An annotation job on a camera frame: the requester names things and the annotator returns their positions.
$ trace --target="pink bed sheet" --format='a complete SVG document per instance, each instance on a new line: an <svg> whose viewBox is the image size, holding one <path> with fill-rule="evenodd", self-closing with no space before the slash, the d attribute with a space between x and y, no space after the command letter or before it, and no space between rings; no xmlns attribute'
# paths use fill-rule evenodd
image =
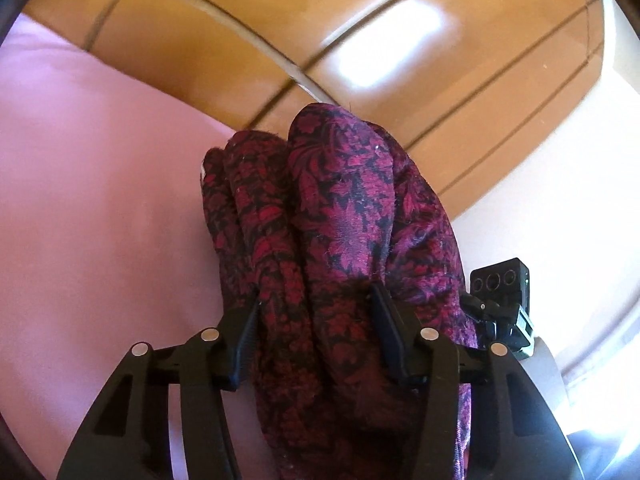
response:
<svg viewBox="0 0 640 480"><path fill-rule="evenodd" d="M220 318L198 179L231 134L25 16L0 48L0 412L47 479L133 343ZM225 407L245 479L277 478L250 387Z"/></svg>

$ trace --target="white wall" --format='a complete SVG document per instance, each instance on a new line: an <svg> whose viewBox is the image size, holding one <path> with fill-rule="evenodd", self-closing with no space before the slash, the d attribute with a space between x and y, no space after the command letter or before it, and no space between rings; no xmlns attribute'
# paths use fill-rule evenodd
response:
<svg viewBox="0 0 640 480"><path fill-rule="evenodd" d="M606 2L601 79L453 222L467 277L514 256L529 267L536 333L561 370L640 295L640 95L615 70L614 9Z"/></svg>

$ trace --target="folded cloth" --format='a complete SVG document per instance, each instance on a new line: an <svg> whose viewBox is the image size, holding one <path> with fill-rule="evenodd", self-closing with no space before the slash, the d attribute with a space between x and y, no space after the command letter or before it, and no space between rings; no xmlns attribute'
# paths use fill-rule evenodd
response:
<svg viewBox="0 0 640 480"><path fill-rule="evenodd" d="M305 107L286 142L236 133L203 168L225 308L260 301L257 411L281 478L397 478L424 392L388 376L367 311L370 282L413 305L423 326L476 342L436 194L384 129L325 104ZM461 386L456 480L469 430Z"/></svg>

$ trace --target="silver rivet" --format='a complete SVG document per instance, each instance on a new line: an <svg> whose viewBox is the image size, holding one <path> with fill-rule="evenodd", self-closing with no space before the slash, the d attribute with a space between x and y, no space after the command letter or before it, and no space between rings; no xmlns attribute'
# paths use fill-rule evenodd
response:
<svg viewBox="0 0 640 480"><path fill-rule="evenodd" d="M133 355L135 355L136 357L140 357L141 355L144 355L148 352L149 350L149 345L146 343L137 343L135 345L133 345L133 348L131 349L131 353Z"/></svg>
<svg viewBox="0 0 640 480"><path fill-rule="evenodd" d="M200 337L203 341L215 341L220 337L220 332L218 332L218 330L216 330L215 328L207 328L202 331Z"/></svg>
<svg viewBox="0 0 640 480"><path fill-rule="evenodd" d="M509 349L502 343L494 343L491 345L491 352L497 356L504 357L509 353Z"/></svg>
<svg viewBox="0 0 640 480"><path fill-rule="evenodd" d="M440 334L434 328L423 328L420 330L420 337L427 341L436 341L436 339L440 337Z"/></svg>

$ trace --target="floral pattern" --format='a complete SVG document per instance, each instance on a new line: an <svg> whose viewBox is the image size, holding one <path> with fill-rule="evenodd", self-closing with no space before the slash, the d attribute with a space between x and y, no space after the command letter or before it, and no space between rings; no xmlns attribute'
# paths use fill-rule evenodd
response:
<svg viewBox="0 0 640 480"><path fill-rule="evenodd" d="M288 141L238 132L203 162L205 218L225 308L258 293L253 377L262 430L284 480L388 480L420 395L392 383L368 314L372 280L425 326L474 346L446 213L385 130L313 104ZM470 393L461 387L455 479Z"/></svg>

